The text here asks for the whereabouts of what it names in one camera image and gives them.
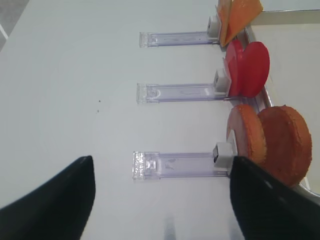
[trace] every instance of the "round orange sponge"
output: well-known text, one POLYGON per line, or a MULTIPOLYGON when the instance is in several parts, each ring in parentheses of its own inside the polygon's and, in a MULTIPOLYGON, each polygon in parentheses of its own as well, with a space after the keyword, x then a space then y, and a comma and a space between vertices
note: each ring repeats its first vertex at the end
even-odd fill
POLYGON ((234 130, 239 156, 247 157, 254 163, 265 161, 266 140, 261 122, 254 109, 247 104, 235 106, 228 118, 226 137, 234 130))
POLYGON ((312 160, 312 139, 304 118, 289 106, 266 108, 258 117, 267 145, 260 166, 287 186, 295 186, 312 160))

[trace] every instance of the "red foam object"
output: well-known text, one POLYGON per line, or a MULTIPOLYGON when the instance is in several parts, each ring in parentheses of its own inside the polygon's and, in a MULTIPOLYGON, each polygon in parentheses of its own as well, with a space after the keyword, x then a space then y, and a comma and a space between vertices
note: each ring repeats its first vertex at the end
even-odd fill
POLYGON ((269 52, 262 42, 251 42, 243 51, 240 41, 233 40, 225 62, 231 78, 229 96, 253 98, 262 90, 270 69, 269 52))

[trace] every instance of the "white plastic tab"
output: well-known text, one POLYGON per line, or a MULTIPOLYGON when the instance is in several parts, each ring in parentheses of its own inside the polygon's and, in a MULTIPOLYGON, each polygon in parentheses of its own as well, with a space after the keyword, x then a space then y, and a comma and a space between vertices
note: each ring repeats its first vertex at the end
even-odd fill
POLYGON ((230 175, 234 156, 238 155, 236 135, 232 129, 226 142, 218 142, 213 149, 213 162, 215 168, 226 169, 230 175))
POLYGON ((218 68, 216 70, 213 86, 215 95, 228 95, 231 86, 231 80, 223 68, 218 68))
POLYGON ((207 33, 210 38, 217 38, 220 37, 220 31, 221 31, 221 21, 218 17, 218 15, 210 16, 209 17, 209 23, 207 27, 207 33))

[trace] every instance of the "gray floor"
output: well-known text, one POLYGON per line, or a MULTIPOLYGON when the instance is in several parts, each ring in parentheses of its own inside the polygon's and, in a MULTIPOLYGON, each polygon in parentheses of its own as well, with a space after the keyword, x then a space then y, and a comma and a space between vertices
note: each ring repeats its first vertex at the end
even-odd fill
MULTIPOLYGON (((9 37, 28 2, 29 0, 0 0, 0 24, 9 37)), ((0 51, 5 43, 6 39, 0 32, 0 51)))

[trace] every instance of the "transparent plastic holder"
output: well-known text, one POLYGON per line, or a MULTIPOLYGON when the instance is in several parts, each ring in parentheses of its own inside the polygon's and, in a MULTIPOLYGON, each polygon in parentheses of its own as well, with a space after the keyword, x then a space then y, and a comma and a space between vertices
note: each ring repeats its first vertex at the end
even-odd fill
POLYGON ((200 84, 137 84, 136 102, 138 104, 232 100, 225 91, 216 92, 214 83, 200 84))
POLYGON ((219 44, 217 37, 209 37, 207 31, 153 33, 140 32, 140 48, 219 44))
POLYGON ((132 178, 134 180, 227 176, 226 169, 214 166, 212 152, 133 152, 132 178))

